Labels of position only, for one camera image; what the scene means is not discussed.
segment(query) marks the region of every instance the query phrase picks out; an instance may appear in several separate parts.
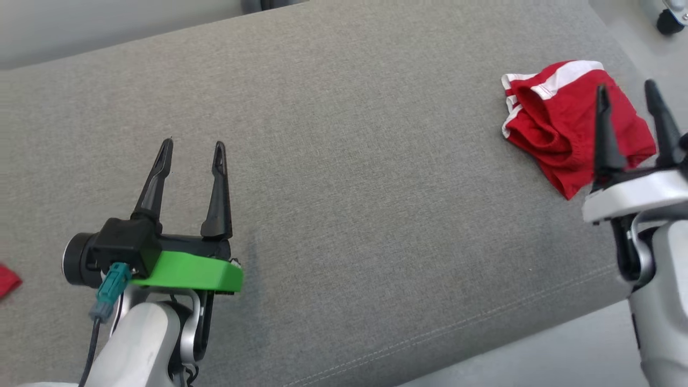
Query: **black wheel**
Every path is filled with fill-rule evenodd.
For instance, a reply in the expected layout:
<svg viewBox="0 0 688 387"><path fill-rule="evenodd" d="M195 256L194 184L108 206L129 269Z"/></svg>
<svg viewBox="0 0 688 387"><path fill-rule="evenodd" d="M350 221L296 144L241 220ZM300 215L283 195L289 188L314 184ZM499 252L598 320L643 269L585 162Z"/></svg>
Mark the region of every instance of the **black wheel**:
<svg viewBox="0 0 688 387"><path fill-rule="evenodd" d="M657 30L659 30L662 35L673 35L683 31L683 28L684 25L674 18L674 14L672 14L671 11L663 10L662 13L659 14L659 19L657 19Z"/></svg>
<svg viewBox="0 0 688 387"><path fill-rule="evenodd" d="M291 6L298 3L299 0L260 0L260 6L263 11L272 10L275 8Z"/></svg>
<svg viewBox="0 0 688 387"><path fill-rule="evenodd" d="M678 140L678 146L688 152L688 133L681 136L680 140Z"/></svg>

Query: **white stripe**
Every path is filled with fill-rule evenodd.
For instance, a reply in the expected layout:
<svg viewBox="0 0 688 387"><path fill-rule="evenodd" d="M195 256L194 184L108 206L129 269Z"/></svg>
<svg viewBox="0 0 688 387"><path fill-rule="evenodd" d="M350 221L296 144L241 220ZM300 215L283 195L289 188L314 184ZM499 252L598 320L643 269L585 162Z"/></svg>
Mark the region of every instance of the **white stripe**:
<svg viewBox="0 0 688 387"><path fill-rule="evenodd" d="M511 134L511 131L506 128L506 124L508 124L509 121L516 118L518 112L520 112L521 109L523 109L523 105L518 105L516 108L514 108L514 110L512 110L509 113L509 117L506 117L506 121L504 121L504 123L502 124L502 134L504 135L504 138L509 138L509 134Z"/></svg>
<svg viewBox="0 0 688 387"><path fill-rule="evenodd" d="M550 99L557 95L559 89L575 82L592 70L604 70L604 67L602 63L596 61L571 61L558 68L546 81L530 89L543 100Z"/></svg>
<svg viewBox="0 0 688 387"><path fill-rule="evenodd" d="M504 74L502 75L502 86L505 90L511 88L511 81L525 81L526 79L531 79L537 74Z"/></svg>
<svg viewBox="0 0 688 387"><path fill-rule="evenodd" d="M509 109L509 113L511 113L512 110L514 110L514 105L516 105L516 96L508 96L506 97L506 108Z"/></svg>

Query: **camera lens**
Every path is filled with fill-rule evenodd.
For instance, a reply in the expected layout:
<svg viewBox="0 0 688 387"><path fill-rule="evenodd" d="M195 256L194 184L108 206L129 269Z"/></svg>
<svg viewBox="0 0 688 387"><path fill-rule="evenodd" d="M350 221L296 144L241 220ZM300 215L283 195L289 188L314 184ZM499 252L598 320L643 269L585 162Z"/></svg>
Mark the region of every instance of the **camera lens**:
<svg viewBox="0 0 688 387"><path fill-rule="evenodd" d="M67 243L62 255L62 274L70 284L97 289L103 282L100 269L89 254L96 235L95 233L78 233Z"/></svg>

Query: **black cable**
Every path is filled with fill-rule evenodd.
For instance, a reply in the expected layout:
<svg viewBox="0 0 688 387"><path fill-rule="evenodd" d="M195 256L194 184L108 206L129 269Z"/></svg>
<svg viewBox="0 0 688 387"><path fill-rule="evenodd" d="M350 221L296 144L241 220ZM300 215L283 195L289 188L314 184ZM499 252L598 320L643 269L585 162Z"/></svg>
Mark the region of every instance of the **black cable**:
<svg viewBox="0 0 688 387"><path fill-rule="evenodd" d="M184 370L186 370L189 373L189 378L186 380L186 386L187 387L192 387L191 384L198 377L198 366L193 366L193 367L196 369L195 373L192 373L188 367L184 367Z"/></svg>
<svg viewBox="0 0 688 387"><path fill-rule="evenodd" d="M93 320L93 331L91 332L91 344L88 347L88 356L86 356L86 366L84 366L84 373L81 374L79 387L84 387L88 374L91 373L91 366L93 365L93 358L96 356L96 345L98 344L98 333L100 332L100 318L96 317Z"/></svg>

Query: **robotic arm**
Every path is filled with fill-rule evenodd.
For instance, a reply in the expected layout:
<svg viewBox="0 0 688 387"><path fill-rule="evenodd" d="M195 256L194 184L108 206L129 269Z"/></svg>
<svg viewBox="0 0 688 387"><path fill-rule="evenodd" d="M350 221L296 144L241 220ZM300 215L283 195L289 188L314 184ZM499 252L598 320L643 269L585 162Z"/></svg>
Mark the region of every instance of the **robotic arm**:
<svg viewBox="0 0 688 387"><path fill-rule="evenodd" d="M168 138L130 219L110 218L98 233L77 234L65 248L67 281L99 289L89 313L94 334L79 387L190 385L208 346L215 295L241 290L244 274L228 242L232 220L224 144L215 146L215 182L200 236L162 234L160 207L172 149ZM170 300L147 302L152 293ZM177 297L191 299L191 308ZM92 364L99 324L113 312L110 340Z"/></svg>
<svg viewBox="0 0 688 387"><path fill-rule="evenodd" d="M680 138L655 82L645 82L659 155L655 167L624 171L603 85L598 89L595 180L583 219L614 230L641 367L651 387L688 385L688 135Z"/></svg>

